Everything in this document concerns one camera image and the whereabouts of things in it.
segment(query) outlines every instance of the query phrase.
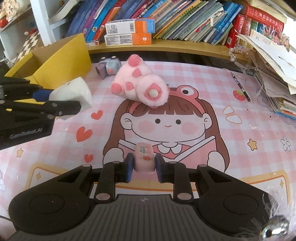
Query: pink gingham pattern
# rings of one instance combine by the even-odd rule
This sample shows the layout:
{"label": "pink gingham pattern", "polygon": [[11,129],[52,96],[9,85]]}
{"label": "pink gingham pattern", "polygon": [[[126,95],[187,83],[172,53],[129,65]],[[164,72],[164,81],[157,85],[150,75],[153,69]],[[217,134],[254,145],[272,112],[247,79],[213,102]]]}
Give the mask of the pink gingham pattern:
{"label": "pink gingham pattern", "polygon": [[[255,176],[284,170],[290,182],[291,198],[296,193],[296,129],[285,123],[260,105],[256,90],[260,89],[254,77],[242,81],[242,74],[233,72],[249,94],[251,102],[239,101],[234,90],[239,90],[231,74],[224,69],[193,64],[171,62],[147,62],[154,72],[170,87],[190,85],[199,92],[199,98],[209,102],[216,113],[221,136],[230,155],[227,174],[236,178]],[[114,77],[105,80],[97,75],[94,65],[85,78],[92,96],[93,107],[67,120],[56,120],[51,136],[34,140],[0,151],[0,170],[3,174],[5,191],[0,191],[0,215],[8,216],[7,210],[12,198],[24,190],[30,168],[37,162],[64,169],[73,169],[86,163],[84,156],[93,155],[90,162],[93,168],[102,167],[102,150],[109,138],[114,113],[122,98],[110,92]],[[226,120],[223,110],[231,107],[232,114],[242,120],[241,124]],[[101,110],[99,120],[91,114]],[[92,135],[84,142],[77,142],[77,130],[84,126]],[[290,151],[284,151],[281,139],[290,142]],[[249,139],[257,142],[257,150],[247,145]],[[17,151],[22,148],[21,157]],[[0,220],[0,233],[7,223]]]}

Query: yellow box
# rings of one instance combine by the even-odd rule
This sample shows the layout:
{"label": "yellow box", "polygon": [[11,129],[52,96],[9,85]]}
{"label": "yellow box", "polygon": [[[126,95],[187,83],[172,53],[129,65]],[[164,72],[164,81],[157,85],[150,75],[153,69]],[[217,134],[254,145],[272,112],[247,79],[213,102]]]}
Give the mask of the yellow box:
{"label": "yellow box", "polygon": [[81,33],[29,52],[5,76],[26,78],[31,84],[56,89],[77,77],[85,77],[90,68],[89,52]]}

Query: cartoon girl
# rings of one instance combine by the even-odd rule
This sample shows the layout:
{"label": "cartoon girl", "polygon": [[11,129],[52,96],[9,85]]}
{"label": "cartoon girl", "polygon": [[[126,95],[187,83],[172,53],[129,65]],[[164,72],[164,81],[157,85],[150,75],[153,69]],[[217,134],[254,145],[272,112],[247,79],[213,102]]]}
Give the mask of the cartoon girl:
{"label": "cartoon girl", "polygon": [[137,142],[152,144],[166,161],[182,162],[187,168],[208,164],[224,172],[229,165],[213,107],[188,85],[170,88],[168,101],[156,109],[128,99],[122,102],[103,150],[103,162],[123,161]]}

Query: pink eraser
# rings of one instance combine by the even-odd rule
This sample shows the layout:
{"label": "pink eraser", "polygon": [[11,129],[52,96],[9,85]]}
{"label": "pink eraser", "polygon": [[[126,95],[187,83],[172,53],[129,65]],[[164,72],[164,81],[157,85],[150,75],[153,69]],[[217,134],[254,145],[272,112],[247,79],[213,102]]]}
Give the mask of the pink eraser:
{"label": "pink eraser", "polygon": [[135,150],[136,172],[150,174],[155,171],[155,157],[152,145],[146,143],[138,143]]}

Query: cartoon eye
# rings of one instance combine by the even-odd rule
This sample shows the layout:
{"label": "cartoon eye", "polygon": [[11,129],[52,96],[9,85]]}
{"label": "cartoon eye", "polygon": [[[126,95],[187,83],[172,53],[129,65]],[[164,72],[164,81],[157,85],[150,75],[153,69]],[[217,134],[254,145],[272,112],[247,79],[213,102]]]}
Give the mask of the cartoon eye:
{"label": "cartoon eye", "polygon": [[194,90],[189,88],[189,87],[184,87],[181,89],[181,92],[184,94],[184,95],[193,95],[194,94]]}

